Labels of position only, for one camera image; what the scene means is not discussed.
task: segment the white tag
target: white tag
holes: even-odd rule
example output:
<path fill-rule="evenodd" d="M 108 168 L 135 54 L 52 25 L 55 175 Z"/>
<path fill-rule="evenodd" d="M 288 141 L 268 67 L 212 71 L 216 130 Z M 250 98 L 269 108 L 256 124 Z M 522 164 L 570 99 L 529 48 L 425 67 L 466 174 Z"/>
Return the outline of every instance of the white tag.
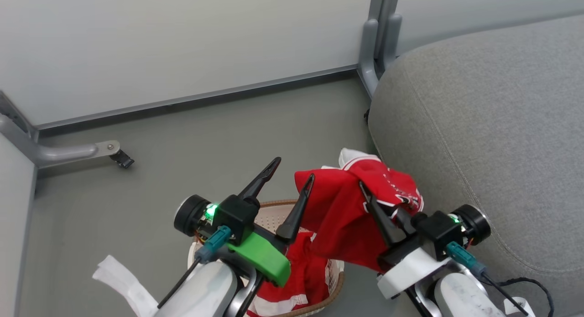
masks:
<path fill-rule="evenodd" d="M 138 278 L 111 255 L 99 263 L 92 277 L 122 294 L 136 316 L 152 317 L 157 313 L 158 302 L 140 284 Z"/>
<path fill-rule="evenodd" d="M 533 313 L 532 307 L 529 306 L 527 300 L 525 300 L 524 298 L 520 298 L 519 296 L 514 296 L 513 300 L 515 300 L 519 305 L 521 305 L 521 307 L 523 307 L 523 309 L 525 309 L 525 311 L 527 311 L 527 313 L 529 313 L 528 317 L 536 317 L 536 315 L 534 315 Z M 503 304 L 505 305 L 505 315 L 511 315 L 512 313 L 521 312 L 508 299 L 505 299 L 503 301 Z"/>

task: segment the gray ottoman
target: gray ottoman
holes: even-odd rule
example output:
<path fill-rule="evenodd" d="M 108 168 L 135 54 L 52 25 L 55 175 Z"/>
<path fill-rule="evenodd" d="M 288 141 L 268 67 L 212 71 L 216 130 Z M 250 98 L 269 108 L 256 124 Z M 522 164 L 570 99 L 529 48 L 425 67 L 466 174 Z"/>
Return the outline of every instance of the gray ottoman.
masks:
<path fill-rule="evenodd" d="M 369 129 L 385 163 L 416 180 L 425 210 L 484 211 L 493 234 L 471 252 L 491 276 L 542 282 L 558 317 L 584 311 L 584 16 L 399 57 L 374 94 Z M 507 289 L 547 315 L 537 286 Z"/>

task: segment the red garment in basket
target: red garment in basket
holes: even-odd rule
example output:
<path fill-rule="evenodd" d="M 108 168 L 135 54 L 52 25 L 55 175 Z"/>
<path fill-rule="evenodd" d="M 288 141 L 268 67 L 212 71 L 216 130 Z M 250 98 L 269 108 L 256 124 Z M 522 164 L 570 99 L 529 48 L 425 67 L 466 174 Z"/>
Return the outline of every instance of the red garment in basket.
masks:
<path fill-rule="evenodd" d="M 377 256 L 387 247 L 367 212 L 359 180 L 379 203 L 407 203 L 411 215 L 422 210 L 422 196 L 409 175 L 389 169 L 375 155 L 343 149 L 339 163 L 340 169 L 298 171 L 294 175 L 298 190 L 311 173 L 315 175 L 302 227 L 317 233 L 311 245 L 314 253 L 381 271 Z"/>
<path fill-rule="evenodd" d="M 280 315 L 319 304 L 329 296 L 326 282 L 328 259 L 315 255 L 311 247 L 312 232 L 298 233 L 286 257 L 292 272 L 282 288 L 264 282 L 248 308 L 250 317 Z"/>

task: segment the white panel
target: white panel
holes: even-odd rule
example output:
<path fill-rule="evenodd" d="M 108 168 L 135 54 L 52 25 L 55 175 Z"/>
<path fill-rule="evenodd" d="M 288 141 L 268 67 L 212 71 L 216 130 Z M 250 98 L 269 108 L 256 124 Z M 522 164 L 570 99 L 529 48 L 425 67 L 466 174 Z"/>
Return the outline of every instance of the white panel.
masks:
<path fill-rule="evenodd" d="M 35 166 L 0 135 L 0 315 L 15 314 Z"/>
<path fill-rule="evenodd" d="M 0 87 L 39 125 L 354 65 L 369 4 L 4 0 Z"/>
<path fill-rule="evenodd" d="M 399 0 L 398 54 L 490 28 L 584 13 L 584 0 Z"/>

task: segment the metal frame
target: metal frame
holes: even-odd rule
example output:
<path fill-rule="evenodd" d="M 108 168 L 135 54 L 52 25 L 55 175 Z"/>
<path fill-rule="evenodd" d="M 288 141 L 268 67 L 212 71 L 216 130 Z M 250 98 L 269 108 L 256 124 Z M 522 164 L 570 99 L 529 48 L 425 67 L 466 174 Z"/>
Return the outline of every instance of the metal frame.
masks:
<path fill-rule="evenodd" d="M 363 85 L 373 97 L 383 74 L 396 59 L 402 16 L 396 14 L 398 0 L 371 0 L 369 19 L 363 25 L 357 71 Z"/>
<path fill-rule="evenodd" d="M 38 130 L 27 121 L 2 91 L 0 91 L 0 134 L 12 142 L 38 169 L 101 156 L 110 156 L 125 169 L 134 163 L 134 160 L 120 149 L 120 143 L 116 140 L 66 147 L 47 147 L 37 144 Z"/>

